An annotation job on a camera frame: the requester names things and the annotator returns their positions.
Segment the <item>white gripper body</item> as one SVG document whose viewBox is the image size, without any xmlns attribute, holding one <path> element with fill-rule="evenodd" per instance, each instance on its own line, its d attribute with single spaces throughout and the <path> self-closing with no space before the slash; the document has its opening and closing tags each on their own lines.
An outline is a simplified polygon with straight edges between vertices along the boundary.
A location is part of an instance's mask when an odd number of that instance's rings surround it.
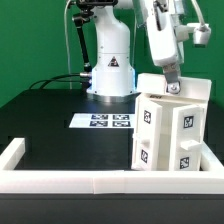
<svg viewBox="0 0 224 224">
<path fill-rule="evenodd" d="M 183 12 L 178 0 L 145 0 L 146 27 L 155 66 L 179 65 L 183 62 L 183 45 L 176 28 Z"/>
</svg>

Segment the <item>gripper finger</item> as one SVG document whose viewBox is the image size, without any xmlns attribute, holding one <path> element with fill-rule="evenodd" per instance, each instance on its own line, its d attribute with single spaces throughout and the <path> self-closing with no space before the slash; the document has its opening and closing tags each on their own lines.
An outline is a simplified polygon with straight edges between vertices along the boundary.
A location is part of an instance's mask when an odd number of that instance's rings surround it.
<svg viewBox="0 0 224 224">
<path fill-rule="evenodd" d="M 163 73 L 167 83 L 167 92 L 170 94 L 178 94 L 181 90 L 179 65 L 175 63 L 168 64 L 163 67 Z"/>
</svg>

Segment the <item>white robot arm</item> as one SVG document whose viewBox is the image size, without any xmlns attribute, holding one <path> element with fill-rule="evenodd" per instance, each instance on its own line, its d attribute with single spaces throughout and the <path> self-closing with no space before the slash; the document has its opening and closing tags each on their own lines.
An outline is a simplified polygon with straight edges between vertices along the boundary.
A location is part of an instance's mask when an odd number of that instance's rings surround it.
<svg viewBox="0 0 224 224">
<path fill-rule="evenodd" d="M 153 63 L 163 69 L 167 91 L 180 92 L 183 45 L 176 28 L 184 12 L 182 0 L 118 0 L 117 9 L 132 9 L 146 27 Z M 136 93 L 135 70 L 130 65 L 130 30 L 114 16 L 114 7 L 93 9 L 97 33 L 97 64 L 92 70 L 89 97 L 122 102 Z"/>
</svg>

